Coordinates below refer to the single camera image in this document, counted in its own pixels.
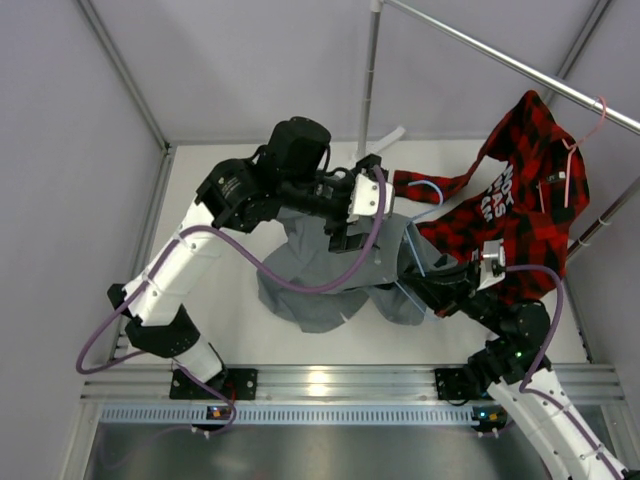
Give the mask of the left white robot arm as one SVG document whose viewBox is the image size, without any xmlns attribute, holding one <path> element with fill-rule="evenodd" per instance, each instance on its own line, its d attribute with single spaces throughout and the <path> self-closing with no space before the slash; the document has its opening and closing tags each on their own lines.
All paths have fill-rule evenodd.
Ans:
<svg viewBox="0 0 640 480">
<path fill-rule="evenodd" d="M 173 360 L 203 398 L 223 393 L 227 369 L 189 317 L 184 301 L 224 245 L 288 290 L 323 294 L 360 269 L 392 211 L 394 188 L 380 157 L 370 154 L 351 169 L 331 171 L 330 141 L 321 124 L 293 117 L 279 122 L 252 156 L 218 163 L 160 253 L 134 279 L 107 292 L 115 314 L 129 320 L 125 331 L 130 343 L 141 353 Z M 283 208 L 323 219 L 330 252 L 358 251 L 352 266 L 330 283 L 298 286 L 231 237 L 232 232 L 251 233 Z"/>
</svg>

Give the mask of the grey button shirt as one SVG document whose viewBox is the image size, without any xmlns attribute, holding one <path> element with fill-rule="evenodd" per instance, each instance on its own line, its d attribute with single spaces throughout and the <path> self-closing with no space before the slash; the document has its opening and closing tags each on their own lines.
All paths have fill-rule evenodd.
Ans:
<svg viewBox="0 0 640 480">
<path fill-rule="evenodd" d="M 270 312 L 296 324 L 305 333 L 334 330 L 354 317 L 367 302 L 372 302 L 391 323 L 421 324 L 424 319 L 421 313 L 394 284 L 407 269 L 418 270 L 404 237 L 408 220 L 401 214 L 391 214 L 382 223 L 373 247 L 358 270 L 327 292 L 292 291 L 258 271 L 259 300 Z M 266 257 L 263 265 L 293 285 L 308 289 L 330 284 L 344 275 L 361 255 L 359 250 L 330 252 L 325 221 L 321 218 L 283 209 L 277 221 L 283 226 L 287 240 Z M 452 257 L 440 253 L 422 237 L 416 225 L 409 226 L 409 233 L 425 272 L 456 264 Z"/>
</svg>

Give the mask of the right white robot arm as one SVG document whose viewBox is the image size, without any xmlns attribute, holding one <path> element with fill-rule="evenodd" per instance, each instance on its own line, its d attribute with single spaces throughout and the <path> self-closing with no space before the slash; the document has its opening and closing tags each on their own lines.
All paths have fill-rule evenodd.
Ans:
<svg viewBox="0 0 640 480">
<path fill-rule="evenodd" d="M 542 265 L 508 266 L 493 257 L 425 273 L 411 266 L 400 275 L 426 307 L 444 318 L 462 312 L 496 339 L 458 368 L 440 370 L 438 396 L 466 403 L 489 397 L 529 440 L 553 479 L 636 479 L 601 442 L 561 385 L 546 351 L 560 314 L 538 300 L 507 304 L 491 287 L 519 272 L 540 272 L 555 285 L 556 272 Z"/>
</svg>

